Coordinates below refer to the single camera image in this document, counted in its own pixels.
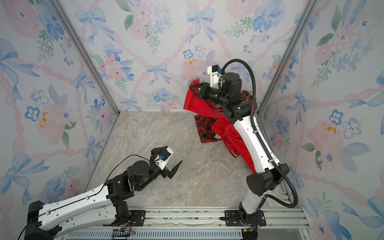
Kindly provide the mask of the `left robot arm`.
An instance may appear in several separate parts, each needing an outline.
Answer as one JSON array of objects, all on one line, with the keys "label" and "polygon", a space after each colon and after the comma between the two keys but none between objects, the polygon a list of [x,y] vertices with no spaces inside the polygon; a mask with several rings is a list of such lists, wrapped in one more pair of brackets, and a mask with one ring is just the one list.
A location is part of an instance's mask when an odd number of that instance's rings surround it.
[{"label": "left robot arm", "polygon": [[67,233],[88,227],[119,227],[144,224],[144,210],[130,210],[127,200],[142,191],[156,178],[172,179],[180,165],[171,170],[167,163],[174,152],[167,146],[155,148],[149,159],[141,157],[123,173],[100,186],[72,198],[29,205],[27,224],[19,235],[25,240],[53,240]]}]

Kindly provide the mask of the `plain red cloth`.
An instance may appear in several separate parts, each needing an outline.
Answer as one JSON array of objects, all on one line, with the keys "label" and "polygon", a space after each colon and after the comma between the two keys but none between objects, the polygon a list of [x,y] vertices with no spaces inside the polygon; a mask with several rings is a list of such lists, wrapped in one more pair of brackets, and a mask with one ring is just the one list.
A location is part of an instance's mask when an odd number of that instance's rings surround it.
[{"label": "plain red cloth", "polygon": [[223,141],[233,158],[241,156],[253,173],[256,172],[252,157],[238,131],[223,113],[188,90],[184,110],[195,113],[197,130],[202,143]]}]

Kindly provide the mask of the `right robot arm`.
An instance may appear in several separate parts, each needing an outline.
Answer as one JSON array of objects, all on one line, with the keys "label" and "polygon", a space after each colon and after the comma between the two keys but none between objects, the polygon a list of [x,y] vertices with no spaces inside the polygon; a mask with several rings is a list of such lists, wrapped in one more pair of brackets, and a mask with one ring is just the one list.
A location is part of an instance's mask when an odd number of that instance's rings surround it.
[{"label": "right robot arm", "polygon": [[[238,214],[223,219],[239,222],[244,226],[257,225],[266,199],[272,199],[286,208],[293,209],[298,205],[298,195],[287,177],[290,171],[288,165],[280,163],[260,132],[255,118],[255,104],[242,100],[242,80],[239,74],[225,73],[218,75],[217,79],[219,79],[218,89],[214,88],[211,83],[199,83],[190,85],[187,94],[200,99],[198,110],[211,105],[221,106],[220,110],[209,110],[224,116],[224,119],[229,121],[241,136],[256,172],[246,178],[249,190],[239,205]],[[290,204],[270,194],[270,191],[274,190],[282,181],[289,185],[293,194],[294,200]]]}]

